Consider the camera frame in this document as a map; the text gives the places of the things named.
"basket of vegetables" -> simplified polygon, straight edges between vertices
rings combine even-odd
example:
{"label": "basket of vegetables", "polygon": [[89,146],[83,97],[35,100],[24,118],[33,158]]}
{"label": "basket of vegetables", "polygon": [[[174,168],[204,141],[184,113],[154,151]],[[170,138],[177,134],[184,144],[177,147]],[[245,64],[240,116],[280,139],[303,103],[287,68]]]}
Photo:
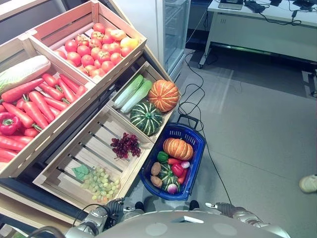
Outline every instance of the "basket of vegetables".
{"label": "basket of vegetables", "polygon": [[[181,117],[194,120],[189,127]],[[144,186],[166,200],[187,200],[198,173],[206,140],[195,129],[196,118],[180,115],[177,123],[168,123],[140,170]]]}

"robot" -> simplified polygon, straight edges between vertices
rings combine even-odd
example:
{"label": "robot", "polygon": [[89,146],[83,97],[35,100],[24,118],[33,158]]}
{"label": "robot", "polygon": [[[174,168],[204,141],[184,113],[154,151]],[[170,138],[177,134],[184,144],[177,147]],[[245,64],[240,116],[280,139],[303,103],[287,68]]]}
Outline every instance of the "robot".
{"label": "robot", "polygon": [[[145,213],[142,202],[135,207],[124,207],[123,200],[118,198],[92,210],[65,235],[55,234],[52,229],[46,231],[57,238],[290,238],[281,227],[264,223],[252,212],[228,203],[205,203],[211,208],[205,212],[194,200],[188,211]],[[28,237],[37,234],[34,231]]]}

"grape bunch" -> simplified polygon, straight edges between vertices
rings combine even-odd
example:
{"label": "grape bunch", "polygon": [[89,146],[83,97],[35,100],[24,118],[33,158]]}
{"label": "grape bunch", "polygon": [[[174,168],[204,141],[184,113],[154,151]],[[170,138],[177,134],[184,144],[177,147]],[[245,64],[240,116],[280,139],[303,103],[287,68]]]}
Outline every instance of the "grape bunch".
{"label": "grape bunch", "polygon": [[105,169],[98,166],[89,174],[85,175],[84,183],[81,186],[94,194],[92,200],[107,203],[119,192],[120,179],[110,179]]}
{"label": "grape bunch", "polygon": [[119,158],[128,158],[128,153],[131,152],[132,156],[140,157],[141,149],[139,148],[138,138],[135,135],[127,133],[123,134],[123,137],[119,140],[112,138],[112,151],[116,153]]}

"wooden crate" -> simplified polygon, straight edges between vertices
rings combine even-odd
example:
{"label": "wooden crate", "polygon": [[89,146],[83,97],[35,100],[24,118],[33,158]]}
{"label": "wooden crate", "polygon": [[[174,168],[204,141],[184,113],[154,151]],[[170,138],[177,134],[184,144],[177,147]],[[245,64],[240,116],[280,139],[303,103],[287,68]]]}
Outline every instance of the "wooden crate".
{"label": "wooden crate", "polygon": [[66,60],[62,59],[66,64],[77,70],[83,77],[96,83],[99,92],[102,92],[108,88],[143,52],[146,38],[128,23],[99,1],[91,0],[36,26],[27,33],[31,35],[30,38],[32,41],[41,47],[48,48],[49,51],[57,49],[65,51],[63,45],[67,40],[74,39],[78,34],[90,36],[93,31],[92,27],[96,22],[102,23],[105,27],[122,29],[129,37],[139,39],[138,47],[102,78],[99,76],[90,78],[76,67],[70,65]]}
{"label": "wooden crate", "polygon": [[[130,123],[130,113],[128,114],[123,114],[120,112],[120,109],[115,109],[113,107],[114,101],[119,97],[119,95],[128,87],[130,81],[132,78],[134,78],[137,74],[141,74],[144,78],[146,78],[147,80],[150,80],[152,83],[155,83],[156,81],[163,79],[165,80],[147,61],[135,72],[135,74],[127,81],[127,83],[121,87],[121,89],[116,93],[116,95],[107,102],[107,105],[109,105],[111,107],[112,110],[114,110],[118,116],[120,118],[122,118],[122,120],[126,121],[127,123]],[[141,134],[143,134],[144,136],[146,136],[147,138],[149,138],[150,141],[152,141],[153,143],[156,142],[158,136],[160,135],[160,133],[162,132],[162,130],[164,129],[164,126],[166,125],[166,123],[168,122],[170,116],[172,115],[174,110],[171,110],[169,112],[163,113],[163,123],[162,126],[160,127],[159,131],[148,137],[147,135],[145,135],[140,129],[138,129],[136,126],[134,126],[132,123],[131,126],[133,126],[136,130],[138,130]]]}
{"label": "wooden crate", "polygon": [[96,85],[87,78],[65,65],[55,54],[33,48],[26,34],[22,34],[0,46],[0,72],[36,55],[45,55],[51,61],[47,71],[57,77],[62,73],[88,90],[71,106],[64,110],[54,121],[39,133],[9,163],[2,164],[0,178],[18,176],[72,121],[80,115],[96,98]]}
{"label": "wooden crate", "polygon": [[[110,144],[112,138],[121,138],[123,133],[134,134],[140,142],[140,157],[116,159]],[[153,143],[118,113],[105,105],[91,121],[59,152],[33,181],[34,184],[69,202],[84,208],[93,203],[92,193],[81,187],[72,168],[82,164],[89,169],[106,168],[110,179],[120,178],[121,188],[114,197],[124,197],[146,160]]]}

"refrigerator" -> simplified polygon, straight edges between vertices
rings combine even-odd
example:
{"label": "refrigerator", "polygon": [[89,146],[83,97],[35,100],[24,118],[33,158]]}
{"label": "refrigerator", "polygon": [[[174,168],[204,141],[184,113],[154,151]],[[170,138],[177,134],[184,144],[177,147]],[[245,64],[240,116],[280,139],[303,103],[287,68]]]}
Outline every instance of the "refrigerator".
{"label": "refrigerator", "polygon": [[185,60],[190,0],[115,0],[173,81]]}

